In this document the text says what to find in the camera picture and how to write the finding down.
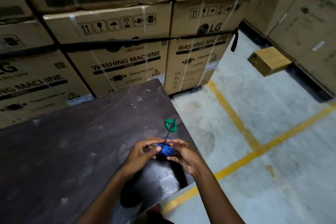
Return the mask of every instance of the yellow floor line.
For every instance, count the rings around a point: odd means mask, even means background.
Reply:
[[[242,133],[242,135],[244,136],[249,146],[253,150],[260,147],[260,143],[258,142],[258,140],[252,135],[249,129],[244,127],[243,121],[237,115],[235,110],[230,106],[230,104],[226,101],[223,95],[219,92],[219,90],[216,88],[216,85],[210,80],[207,86],[212,91],[212,93],[216,96],[218,102],[223,107],[225,112],[229,115],[230,119],[232,120],[234,125],[238,128],[239,132]]]
[[[235,115],[237,116],[236,112],[232,109],[232,107],[229,106],[229,104],[227,103],[227,101],[224,99],[224,97],[220,94],[220,92],[217,90],[216,86],[213,84],[212,81],[210,81],[208,83],[209,88],[212,90],[212,92],[214,92],[214,94],[216,95],[216,98],[220,99],[220,103],[221,105],[225,106],[225,110],[226,108],[230,111],[230,118],[233,117],[234,120],[233,122],[236,123],[240,126],[241,128],[241,124],[242,121],[240,120],[240,118],[235,117]],[[215,174],[215,177],[217,180],[220,180],[222,178],[224,178],[225,176],[232,174],[233,172],[237,171],[239,168],[247,165],[248,163],[250,163],[252,160],[254,160],[255,158],[260,157],[261,155],[265,154],[266,152],[270,151],[272,148],[278,146],[279,144],[283,143],[284,141],[288,140],[289,138],[295,136],[296,134],[298,134],[299,132],[305,130],[307,127],[311,126],[314,122],[322,119],[323,117],[327,116],[328,114],[330,114],[331,112],[333,112],[336,109],[336,102],[331,103],[329,107],[327,107],[326,109],[324,109],[323,111],[321,111],[320,113],[312,116],[310,119],[294,126],[291,130],[287,131],[286,133],[280,135],[279,137],[273,139],[272,141],[268,142],[265,145],[260,145],[258,142],[258,146],[256,146],[256,144],[251,143],[254,147],[252,147],[252,149],[255,149],[253,152],[248,153],[246,156],[244,156],[243,158],[239,159],[238,161],[230,164],[229,166],[225,167],[224,169],[222,169],[221,171],[217,172]],[[183,202],[188,201],[190,198],[194,197],[195,195],[198,194],[198,190],[197,187],[193,187],[190,190],[188,190],[187,192],[183,193],[182,195],[176,197],[175,199],[171,200],[170,202],[168,202],[164,207],[162,212],[168,213],[169,211],[171,211],[172,209],[174,209],[175,207],[177,207],[178,205],[182,204]]]

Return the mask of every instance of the person's right hand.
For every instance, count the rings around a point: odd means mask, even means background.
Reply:
[[[174,148],[177,155],[167,157],[168,160],[180,163],[184,170],[192,176],[194,176],[200,168],[206,167],[205,162],[190,148],[188,142],[181,139],[172,139],[172,141],[170,146]]]

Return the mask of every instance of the qr code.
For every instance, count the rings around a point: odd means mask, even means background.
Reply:
[[[54,65],[57,69],[66,68],[63,62],[54,63]]]

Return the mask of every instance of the white label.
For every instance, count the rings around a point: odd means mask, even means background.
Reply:
[[[283,17],[281,18],[281,20],[279,20],[279,23],[281,23],[286,16],[287,16],[287,13],[283,15]]]
[[[151,78],[148,78],[148,81],[154,80],[154,79],[157,78],[157,79],[159,79],[159,81],[161,82],[161,84],[164,85],[165,84],[165,76],[166,76],[166,74],[159,74],[159,75],[153,76]]]
[[[211,63],[208,63],[206,66],[205,66],[205,69],[204,69],[204,72],[208,72],[208,71],[211,71],[211,70],[215,70],[216,67],[218,66],[219,64],[219,60],[215,61],[215,62],[211,62]]]
[[[321,48],[322,45],[324,45],[324,44],[325,44],[324,41],[319,42],[317,45],[315,45],[315,46],[313,47],[313,51],[317,51],[317,49]]]
[[[78,105],[80,103],[86,102],[86,101],[90,101],[94,99],[93,95],[89,94],[89,95],[85,95],[79,98],[75,98],[75,99],[71,99],[67,102],[67,104],[69,106],[73,106],[73,105]]]

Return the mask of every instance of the person's left hand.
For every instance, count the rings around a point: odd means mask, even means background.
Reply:
[[[136,142],[122,167],[126,174],[133,175],[140,171],[150,158],[155,157],[155,154],[161,150],[161,147],[154,147],[152,144],[163,143],[164,141],[162,138],[149,137],[144,141]],[[146,153],[144,148],[147,146],[152,146],[153,148]]]

